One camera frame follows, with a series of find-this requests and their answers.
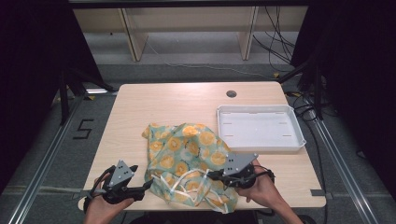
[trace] white plastic container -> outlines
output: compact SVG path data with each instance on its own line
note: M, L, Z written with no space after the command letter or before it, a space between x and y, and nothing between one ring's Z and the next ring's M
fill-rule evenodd
M232 151L292 152L306 143L288 105L221 105L219 137Z

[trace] yellow floral fabric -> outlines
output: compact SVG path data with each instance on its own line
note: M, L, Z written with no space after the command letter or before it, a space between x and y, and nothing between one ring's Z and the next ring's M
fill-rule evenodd
M208 203L214 211L234 211L238 195L220 181L206 177L223 169L227 145L203 124L160 126L151 123L142 136L148 139L145 180L154 178L150 190L167 202L198 206Z

